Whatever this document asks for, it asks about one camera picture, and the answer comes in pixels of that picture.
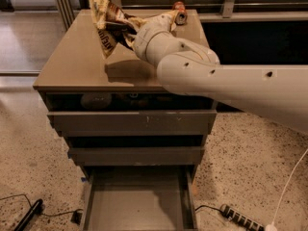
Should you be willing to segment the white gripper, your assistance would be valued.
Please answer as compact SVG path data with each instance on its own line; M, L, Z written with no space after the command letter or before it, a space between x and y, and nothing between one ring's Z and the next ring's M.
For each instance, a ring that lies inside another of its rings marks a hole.
M127 46L146 62L159 62L166 54L167 47L173 38L169 14L151 17L136 35L124 33Z

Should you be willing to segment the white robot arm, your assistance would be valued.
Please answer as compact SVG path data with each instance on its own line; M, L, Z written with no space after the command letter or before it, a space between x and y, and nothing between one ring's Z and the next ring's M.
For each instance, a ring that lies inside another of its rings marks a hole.
M223 65L210 48L171 33L172 16L140 19L132 48L156 67L162 87L204 96L308 133L308 67Z

